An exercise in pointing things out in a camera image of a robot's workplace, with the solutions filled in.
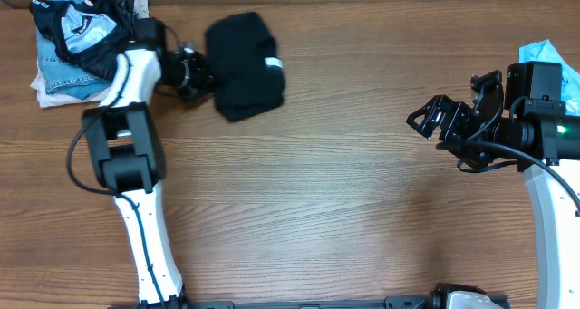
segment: light blue cloth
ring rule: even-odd
[[[580,116],[580,74],[560,56],[549,40],[535,42],[519,48],[519,61],[542,61],[562,64],[562,101],[567,115]]]

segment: white plastic part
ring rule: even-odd
[[[282,61],[278,58],[264,58],[264,62],[266,62],[266,66],[277,66],[282,69]]]
[[[575,192],[580,191],[580,161],[560,160],[551,167]],[[533,165],[524,171],[536,224],[539,269],[538,309],[580,308],[580,218],[562,186]]]
[[[456,291],[447,295],[447,309],[501,309],[487,295]]]
[[[112,81],[111,92],[99,106],[111,104],[119,92],[122,92],[121,99],[114,107],[122,107],[132,102],[150,103],[155,85],[161,78],[161,65],[154,51],[137,49],[125,51],[129,58],[131,68],[129,69],[129,80],[125,88],[121,91],[123,82],[127,75],[127,58],[123,54],[117,55],[117,72]]]
[[[145,190],[134,190],[123,192],[123,195],[129,197],[135,205],[139,206],[145,242],[150,262],[153,264],[153,273],[159,284],[163,300],[168,301],[172,295],[179,296],[183,288],[183,281],[171,254],[165,220],[163,219],[161,191],[162,186],[159,182],[153,187],[153,192],[150,194],[145,193]],[[123,198],[115,198],[115,204],[121,211],[129,234],[130,247],[133,251],[139,278],[139,300],[140,302],[147,301],[148,304],[157,304],[160,300],[147,270],[136,214],[131,204]]]

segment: folded black shirt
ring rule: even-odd
[[[276,39],[257,13],[232,15],[206,31],[214,102],[229,121],[270,111],[284,102],[285,78]]]

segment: pile of clothes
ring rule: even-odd
[[[31,86],[43,108],[105,99],[117,55],[152,21],[143,19],[149,17],[147,0],[32,0],[30,12],[38,28],[38,75]],[[283,104],[285,77],[276,39],[257,13],[219,20],[205,36],[204,72],[211,76],[216,109],[229,121]],[[195,75],[201,61],[166,56],[164,82],[177,88],[182,101],[194,101],[200,95]]]
[[[31,84],[42,108],[102,101],[116,72],[115,43],[128,40],[131,23],[148,18],[148,0],[33,0],[38,73]],[[92,53],[98,42],[108,52]]]

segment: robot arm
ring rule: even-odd
[[[189,82],[176,96],[194,101],[203,96],[200,89],[211,77],[204,67],[189,68],[202,55],[166,52],[161,22],[148,21],[142,38],[139,32],[137,41],[117,56],[108,97],[98,108],[86,110],[82,123],[97,180],[114,195],[127,228],[140,306],[182,308],[188,300],[171,254],[161,202],[165,155],[148,104],[158,84],[172,82]],[[180,66],[187,66],[182,72],[195,71],[170,77]],[[132,142],[110,146],[109,141],[123,138]]]
[[[407,123],[427,139],[440,126],[438,149],[458,157],[458,168],[468,173],[517,164],[526,178],[536,222],[537,308],[579,308],[580,118],[565,116],[559,64],[517,63],[509,67],[507,77],[505,103],[501,72],[496,71],[472,77],[473,108],[435,96]],[[503,107],[510,109],[509,119],[501,118]],[[415,121],[419,117],[421,124]],[[497,158],[516,161],[492,165]],[[471,169],[463,169],[463,164]],[[562,180],[556,181],[550,169]]]

